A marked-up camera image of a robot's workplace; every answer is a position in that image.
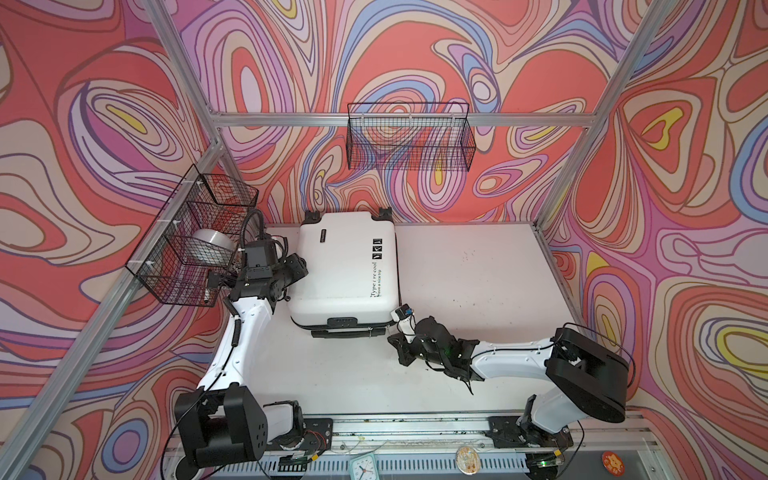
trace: wire basket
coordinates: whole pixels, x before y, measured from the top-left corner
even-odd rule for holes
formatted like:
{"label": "wire basket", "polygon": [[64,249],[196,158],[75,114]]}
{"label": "wire basket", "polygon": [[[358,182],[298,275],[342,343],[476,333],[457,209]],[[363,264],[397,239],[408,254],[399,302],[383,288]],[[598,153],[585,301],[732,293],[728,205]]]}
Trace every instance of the wire basket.
{"label": "wire basket", "polygon": [[[256,188],[227,175],[197,172],[194,185],[159,241],[144,259],[134,259],[134,250],[126,267],[161,303],[213,306],[219,287],[207,285],[208,273],[237,273],[233,260],[240,231],[258,195]],[[196,232],[202,229],[223,233],[233,248],[197,238]]]}
{"label": "wire basket", "polygon": [[469,171],[475,137],[465,102],[347,104],[350,170]]}

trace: orange round badge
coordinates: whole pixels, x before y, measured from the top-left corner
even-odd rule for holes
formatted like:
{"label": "orange round badge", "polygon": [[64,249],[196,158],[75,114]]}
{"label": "orange round badge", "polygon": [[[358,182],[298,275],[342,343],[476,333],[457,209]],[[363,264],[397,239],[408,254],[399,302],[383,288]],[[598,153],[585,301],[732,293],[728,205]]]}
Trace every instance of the orange round badge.
{"label": "orange round badge", "polygon": [[603,466],[612,475],[621,477],[624,474],[624,462],[613,452],[603,452]]}

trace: clock face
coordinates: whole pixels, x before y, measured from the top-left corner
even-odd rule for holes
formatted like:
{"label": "clock face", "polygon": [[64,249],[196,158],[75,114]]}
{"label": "clock face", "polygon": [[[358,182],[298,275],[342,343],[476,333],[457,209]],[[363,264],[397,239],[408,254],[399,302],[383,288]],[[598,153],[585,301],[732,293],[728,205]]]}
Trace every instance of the clock face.
{"label": "clock face", "polygon": [[379,480],[376,470],[376,460],[373,455],[355,458],[349,463],[349,474],[352,480]]}

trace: white suitcase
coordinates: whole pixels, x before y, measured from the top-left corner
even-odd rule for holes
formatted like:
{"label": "white suitcase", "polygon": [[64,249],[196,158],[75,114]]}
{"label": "white suitcase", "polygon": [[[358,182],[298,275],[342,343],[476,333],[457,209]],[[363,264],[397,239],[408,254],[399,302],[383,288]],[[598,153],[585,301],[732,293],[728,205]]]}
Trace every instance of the white suitcase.
{"label": "white suitcase", "polygon": [[317,220],[299,230],[309,273],[288,290],[293,322],[320,338],[384,335],[400,304],[394,224],[367,212]]}

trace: white tabletop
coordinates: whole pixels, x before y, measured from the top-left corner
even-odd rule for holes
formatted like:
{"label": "white tabletop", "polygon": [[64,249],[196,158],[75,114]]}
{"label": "white tabletop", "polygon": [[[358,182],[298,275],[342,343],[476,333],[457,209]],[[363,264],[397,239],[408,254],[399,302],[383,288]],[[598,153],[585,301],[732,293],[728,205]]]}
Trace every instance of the white tabletop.
{"label": "white tabletop", "polygon": [[[297,245],[298,228],[271,233]],[[554,335],[568,307],[526,224],[398,225],[402,301],[457,338],[527,342]],[[553,385],[536,379],[473,382],[397,361],[386,336],[314,339],[284,302],[259,341],[263,369],[247,379],[261,403],[298,400],[306,414],[470,412],[523,409]]]}

